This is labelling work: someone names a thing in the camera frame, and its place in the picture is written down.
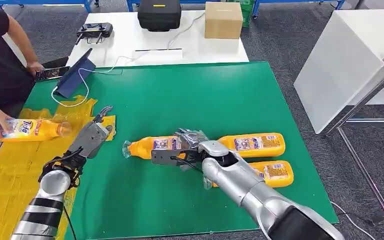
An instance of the person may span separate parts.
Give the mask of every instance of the person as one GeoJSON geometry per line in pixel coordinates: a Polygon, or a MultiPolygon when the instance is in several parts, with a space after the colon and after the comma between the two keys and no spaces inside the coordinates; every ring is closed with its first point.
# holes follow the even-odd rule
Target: person
{"type": "Polygon", "coordinates": [[[35,84],[36,71],[42,69],[44,66],[39,63],[23,28],[14,18],[0,9],[0,138],[2,130],[4,133],[10,130],[6,119],[18,116],[35,84]],[[2,36],[6,33],[20,49],[27,62],[26,66],[3,39],[2,36]]]}

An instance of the smartphone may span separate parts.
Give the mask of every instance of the smartphone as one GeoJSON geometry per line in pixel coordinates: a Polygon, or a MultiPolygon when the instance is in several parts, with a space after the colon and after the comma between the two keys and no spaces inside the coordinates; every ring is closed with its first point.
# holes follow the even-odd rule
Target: smartphone
{"type": "Polygon", "coordinates": [[[36,72],[35,82],[43,82],[47,80],[57,79],[62,77],[68,70],[69,66],[62,66],[57,68],[48,68],[42,71],[36,72]]]}

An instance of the white cable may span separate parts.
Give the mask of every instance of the white cable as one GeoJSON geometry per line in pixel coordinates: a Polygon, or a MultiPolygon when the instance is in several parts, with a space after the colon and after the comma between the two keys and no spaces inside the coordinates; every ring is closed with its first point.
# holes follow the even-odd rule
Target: white cable
{"type": "Polygon", "coordinates": [[[204,15],[205,15],[205,11],[204,11],[204,13],[201,14],[199,17],[193,19],[193,20],[192,20],[192,23],[191,23],[187,28],[185,28],[184,30],[178,32],[178,33],[177,33],[177,34],[176,34],[176,35],[175,35],[175,36],[174,36],[174,37],[167,43],[167,50],[170,49],[170,47],[172,46],[172,44],[174,43],[174,41],[178,38],[178,36],[179,36],[180,34],[183,34],[184,32],[188,31],[188,30],[192,27],[192,25],[194,25],[194,22],[195,22],[196,20],[202,18],[204,15]]]}
{"type": "Polygon", "coordinates": [[[96,73],[96,74],[107,74],[107,73],[111,72],[111,71],[117,66],[117,62],[119,61],[120,58],[130,59],[130,61],[126,62],[126,64],[128,64],[128,63],[130,63],[130,62],[133,62],[133,61],[135,61],[135,60],[138,60],[139,58],[141,58],[141,57],[144,56],[145,54],[142,54],[142,55],[138,56],[137,58],[131,58],[131,57],[128,57],[128,56],[118,56],[117,59],[115,60],[114,65],[113,65],[113,66],[111,67],[111,69],[108,70],[108,71],[92,71],[92,70],[85,69],[85,68],[79,68],[77,72],[78,72],[78,75],[80,76],[81,80],[83,81],[84,86],[86,87],[86,96],[84,96],[84,99],[83,99],[81,102],[77,103],[77,104],[74,104],[74,105],[65,105],[65,104],[63,104],[62,102],[56,100],[55,97],[54,97],[54,93],[55,93],[55,91],[58,89],[58,86],[56,86],[56,87],[52,90],[52,92],[50,93],[50,97],[51,97],[55,102],[57,102],[58,104],[60,104],[61,106],[64,106],[64,107],[67,107],[67,108],[71,108],[71,107],[79,106],[80,104],[84,103],[84,102],[86,101],[86,99],[88,98],[88,96],[89,96],[89,87],[88,87],[88,85],[86,84],[86,81],[85,81],[85,79],[83,78],[82,74],[80,73],[80,70],[84,70],[84,71],[91,72],[91,73],[96,73]]]}
{"type": "Polygon", "coordinates": [[[352,225],[354,225],[356,228],[358,228],[360,231],[362,231],[363,233],[365,233],[367,236],[369,236],[371,239],[373,240],[376,240],[372,235],[370,235],[368,232],[366,232],[364,229],[362,229],[361,227],[357,226],[357,224],[355,224],[353,222],[353,220],[351,219],[350,216],[348,216],[348,214],[342,209],[342,207],[340,207],[338,204],[334,203],[333,201],[330,201],[331,204],[335,205],[337,208],[339,208],[343,214],[345,214],[345,216],[348,218],[348,220],[352,223],[352,225]]]}
{"type": "MultiPolygon", "coordinates": [[[[204,15],[205,15],[205,12],[202,13],[199,17],[194,18],[194,19],[192,20],[192,23],[191,23],[187,28],[185,28],[184,30],[178,32],[178,33],[177,33],[177,34],[176,34],[176,35],[175,35],[175,36],[174,36],[174,37],[167,43],[167,50],[170,49],[170,47],[172,46],[172,44],[174,43],[174,41],[178,38],[178,36],[180,36],[181,34],[185,33],[186,31],[188,31],[188,30],[194,25],[194,22],[195,22],[196,20],[202,18],[204,15]]],[[[117,62],[119,61],[120,58],[130,59],[130,61],[126,62],[126,64],[127,64],[127,63],[133,62],[133,61],[135,61],[135,60],[138,60],[139,58],[141,58],[142,56],[144,56],[145,54],[147,54],[147,53],[149,53],[149,52],[150,52],[150,51],[147,51],[147,52],[145,52],[144,54],[140,55],[140,56],[137,57],[137,58],[131,58],[131,57],[128,57],[128,56],[118,56],[118,57],[117,57],[117,60],[115,60],[114,66],[112,66],[111,69],[108,70],[108,71],[92,71],[92,70],[88,70],[88,69],[85,69],[85,68],[79,68],[77,72],[78,72],[78,75],[80,76],[81,80],[83,81],[84,86],[86,87],[86,96],[84,96],[84,99],[83,99],[81,102],[77,103],[77,104],[74,104],[74,105],[65,105],[65,104],[63,104],[62,102],[60,102],[60,101],[58,101],[57,99],[55,99],[55,97],[54,97],[54,93],[55,93],[55,91],[58,89],[58,86],[56,86],[56,87],[52,90],[52,92],[50,93],[50,97],[51,97],[55,102],[57,102],[58,104],[60,104],[60,105],[62,105],[62,106],[64,106],[64,107],[67,107],[67,108],[71,108],[71,107],[79,106],[80,104],[84,103],[84,102],[86,101],[86,99],[88,98],[88,96],[89,96],[89,87],[88,87],[88,85],[86,84],[86,81],[85,81],[85,79],[83,78],[82,74],[80,73],[80,70],[84,70],[84,71],[91,72],[91,73],[96,73],[96,74],[107,74],[107,73],[111,72],[111,71],[116,67],[117,62]]]]}

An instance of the yellow mat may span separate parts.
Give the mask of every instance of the yellow mat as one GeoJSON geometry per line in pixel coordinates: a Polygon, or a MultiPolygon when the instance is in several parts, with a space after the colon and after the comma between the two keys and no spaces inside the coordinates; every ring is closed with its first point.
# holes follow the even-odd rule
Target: yellow mat
{"type": "MultiPolygon", "coordinates": [[[[65,105],[74,105],[84,99],[77,96],[75,101],[63,102],[65,105]]],[[[43,142],[4,142],[0,148],[0,240],[8,240],[20,220],[26,206],[36,195],[39,189],[38,177],[43,165],[54,157],[62,156],[76,138],[82,127],[93,119],[91,116],[93,106],[97,101],[89,99],[75,107],[58,106],[52,117],[47,109],[34,111],[23,109],[20,118],[40,119],[47,118],[55,122],[67,121],[71,124],[70,136],[58,137],[43,142]]],[[[104,117],[104,126],[113,125],[115,129],[116,116],[104,117]]],[[[114,137],[112,131],[107,141],[114,137]]],[[[65,195],[65,207],[71,213],[76,189],[70,189],[65,195]]],[[[63,214],[57,240],[63,240],[67,229],[67,218],[63,214]]]]}

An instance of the green work surface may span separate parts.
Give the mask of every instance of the green work surface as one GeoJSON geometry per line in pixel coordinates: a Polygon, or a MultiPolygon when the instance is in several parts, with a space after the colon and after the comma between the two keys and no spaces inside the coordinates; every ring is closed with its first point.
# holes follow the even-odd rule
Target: green work surface
{"type": "MultiPolygon", "coordinates": [[[[277,190],[329,222],[338,219],[267,62],[183,64],[119,68],[87,78],[97,114],[112,105],[116,135],[87,161],[71,214],[78,239],[165,236],[256,229],[246,211],[219,188],[205,190],[202,175],[174,166],[124,158],[124,141],[169,136],[177,128],[202,130],[213,140],[226,135],[277,132],[286,151],[260,162],[285,160],[292,185],[277,190]]],[[[57,104],[55,81],[36,84],[26,107],[57,104]]],[[[85,94],[81,86],[76,94],[85,94]]],[[[71,240],[68,230],[66,240],[71,240]]]]}

